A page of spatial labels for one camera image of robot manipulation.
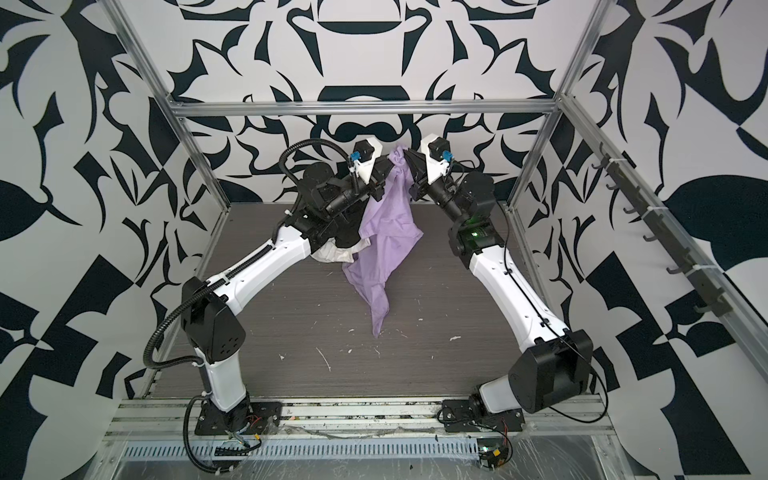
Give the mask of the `purple cloth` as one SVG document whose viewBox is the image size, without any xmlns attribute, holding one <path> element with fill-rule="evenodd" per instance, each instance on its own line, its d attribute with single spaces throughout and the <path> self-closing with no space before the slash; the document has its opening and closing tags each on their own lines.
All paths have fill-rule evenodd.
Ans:
<svg viewBox="0 0 768 480">
<path fill-rule="evenodd" d="M 423 236 L 411 211 L 409 189 L 414 180 L 404 148 L 397 146 L 388 159 L 393 168 L 386 178 L 384 195 L 368 203 L 359 228 L 360 237 L 370 245 L 343 268 L 348 282 L 370 308 L 374 337 L 380 335 L 390 309 L 386 282 Z"/>
</svg>

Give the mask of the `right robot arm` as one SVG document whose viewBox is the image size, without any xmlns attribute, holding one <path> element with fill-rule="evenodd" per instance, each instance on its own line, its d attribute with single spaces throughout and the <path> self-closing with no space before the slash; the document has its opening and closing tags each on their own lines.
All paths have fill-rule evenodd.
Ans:
<svg viewBox="0 0 768 480">
<path fill-rule="evenodd" d="M 453 254 L 489 292 L 518 342 L 521 355 L 509 372 L 479 387 L 481 410 L 535 413 L 584 393 L 592 374 L 592 340 L 558 318 L 516 268 L 491 219 L 498 205 L 493 180 L 471 171 L 454 181 L 448 154 L 435 160 L 408 149 L 404 158 L 414 179 L 411 196 L 432 200 L 451 220 Z"/>
</svg>

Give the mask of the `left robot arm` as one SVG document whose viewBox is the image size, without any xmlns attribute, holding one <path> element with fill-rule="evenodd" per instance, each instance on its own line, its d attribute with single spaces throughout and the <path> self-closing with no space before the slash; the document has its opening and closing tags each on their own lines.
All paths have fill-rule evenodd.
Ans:
<svg viewBox="0 0 768 480">
<path fill-rule="evenodd" d="M 194 353 L 189 362 L 202 369 L 204 392 L 224 414 L 242 413 L 248 393 L 239 351 L 246 332 L 238 320 L 246 305 L 293 265 L 314 254 L 332 263 L 351 259 L 365 243 L 359 229 L 365 208 L 382 199 L 392 164 L 371 162 L 367 179 L 352 173 L 333 176 L 327 164 L 308 168 L 299 183 L 305 191 L 272 237 L 224 271 L 183 286 L 177 314 Z"/>
</svg>

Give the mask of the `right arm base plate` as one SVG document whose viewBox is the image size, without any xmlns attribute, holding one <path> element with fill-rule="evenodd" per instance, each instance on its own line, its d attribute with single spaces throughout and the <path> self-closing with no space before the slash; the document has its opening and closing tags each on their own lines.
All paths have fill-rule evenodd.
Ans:
<svg viewBox="0 0 768 480">
<path fill-rule="evenodd" d="M 475 395 L 468 399 L 443 400 L 436 419 L 450 433 L 479 432 L 481 429 L 521 432 L 525 423 L 521 409 L 490 413 Z"/>
</svg>

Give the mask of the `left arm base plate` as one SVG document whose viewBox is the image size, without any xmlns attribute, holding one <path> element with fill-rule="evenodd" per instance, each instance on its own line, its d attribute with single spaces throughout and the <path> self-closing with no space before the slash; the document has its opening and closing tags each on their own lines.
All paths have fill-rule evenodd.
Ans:
<svg viewBox="0 0 768 480">
<path fill-rule="evenodd" d="M 266 434 L 280 425 L 283 403 L 256 401 L 236 406 L 230 412 L 220 411 L 212 402 L 205 400 L 196 415 L 194 433 L 197 436 L 225 435 L 236 432 L 241 435 Z"/>
</svg>

